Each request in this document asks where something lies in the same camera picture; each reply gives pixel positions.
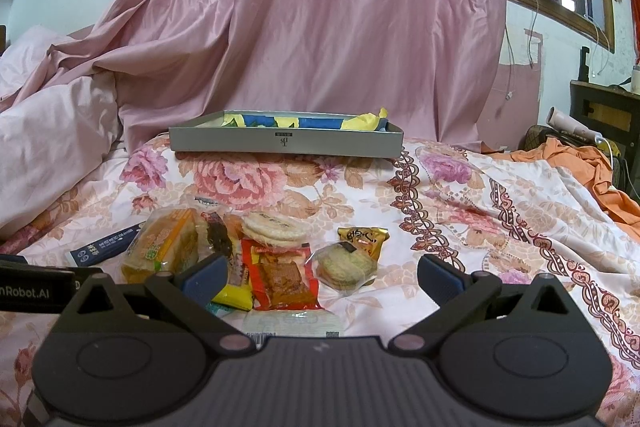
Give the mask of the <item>yellow candy bar packet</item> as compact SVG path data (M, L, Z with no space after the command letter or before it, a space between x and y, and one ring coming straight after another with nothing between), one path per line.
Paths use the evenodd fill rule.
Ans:
M248 312L254 306L252 288L250 288L250 285L235 286L227 284L213 298L213 303Z

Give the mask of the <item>sandwich bread packet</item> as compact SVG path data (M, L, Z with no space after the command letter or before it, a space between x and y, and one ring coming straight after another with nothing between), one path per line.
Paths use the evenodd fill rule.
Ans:
M198 262L204 220L192 207L154 210L126 250L122 276L141 284L157 272L179 274Z

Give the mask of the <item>dark brown snack packet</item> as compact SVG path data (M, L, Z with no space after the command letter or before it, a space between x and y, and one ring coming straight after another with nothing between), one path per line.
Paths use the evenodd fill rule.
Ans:
M201 218L204 222L206 244L213 254L230 258L233 246L224 220L215 211L203 211Z

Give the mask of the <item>red spicy snack packet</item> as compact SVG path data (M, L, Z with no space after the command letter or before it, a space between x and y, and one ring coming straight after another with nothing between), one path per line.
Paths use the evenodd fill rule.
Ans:
M319 282L307 261L308 244L276 248L243 239L242 259L248 270L256 311L319 310Z

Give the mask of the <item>golden snack packet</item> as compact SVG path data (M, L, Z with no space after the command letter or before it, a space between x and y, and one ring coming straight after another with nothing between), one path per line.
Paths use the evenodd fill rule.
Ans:
M375 261L380 259L383 244L390 238L386 229L375 227L338 228L337 235L341 241L367 251Z

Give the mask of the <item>rice cracker packet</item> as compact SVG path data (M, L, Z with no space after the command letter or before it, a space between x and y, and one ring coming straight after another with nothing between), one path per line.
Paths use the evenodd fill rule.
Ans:
M271 247L297 247L307 242L303 225L271 212L247 213L242 218L242 231L249 239Z

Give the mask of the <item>green cookie packet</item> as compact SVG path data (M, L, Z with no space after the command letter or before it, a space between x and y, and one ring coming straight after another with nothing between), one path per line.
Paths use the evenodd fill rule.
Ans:
M351 243L335 243L315 251L307 265L314 277L334 291L353 293L374 280L378 262Z

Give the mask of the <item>dark blue small box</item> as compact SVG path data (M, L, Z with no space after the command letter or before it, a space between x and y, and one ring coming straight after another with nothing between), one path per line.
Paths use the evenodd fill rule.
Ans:
M68 257L79 268L93 267L124 253L141 230L141 225L133 225L112 233L102 239L70 251Z

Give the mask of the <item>pale pink duvet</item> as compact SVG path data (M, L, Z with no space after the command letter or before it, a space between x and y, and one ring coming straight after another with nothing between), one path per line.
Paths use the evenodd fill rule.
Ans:
M101 165L120 135L110 72L34 89L29 80L70 37L35 26L1 55L1 237L24 228Z

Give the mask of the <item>orange cloth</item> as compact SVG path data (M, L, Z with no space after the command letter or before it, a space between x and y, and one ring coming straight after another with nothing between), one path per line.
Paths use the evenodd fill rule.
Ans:
M567 169L616 225L639 239L639 204L613 185L612 167L597 147L574 147L564 145L556 138L548 138L533 150L491 153L490 156L519 162L545 160L551 167Z

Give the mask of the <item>grey shallow snack box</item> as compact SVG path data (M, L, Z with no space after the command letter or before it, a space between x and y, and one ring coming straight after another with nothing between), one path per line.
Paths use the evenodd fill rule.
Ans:
M256 153L396 158L402 129L378 115L222 110L169 129L177 153Z

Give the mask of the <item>dark wooden cabinet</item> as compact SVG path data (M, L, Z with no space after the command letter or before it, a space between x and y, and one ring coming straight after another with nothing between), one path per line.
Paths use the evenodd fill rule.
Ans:
M639 69L602 86L589 80L588 55L583 46L578 78L570 82L570 116L617 146L614 185L639 202L639 83L634 87Z

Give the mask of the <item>pink satin curtain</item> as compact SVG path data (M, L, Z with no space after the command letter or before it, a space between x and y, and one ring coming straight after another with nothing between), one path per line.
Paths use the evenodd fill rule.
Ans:
M1 104L108 70L130 148L221 109L386 108L408 135L471 144L505 23L506 0L114 0Z

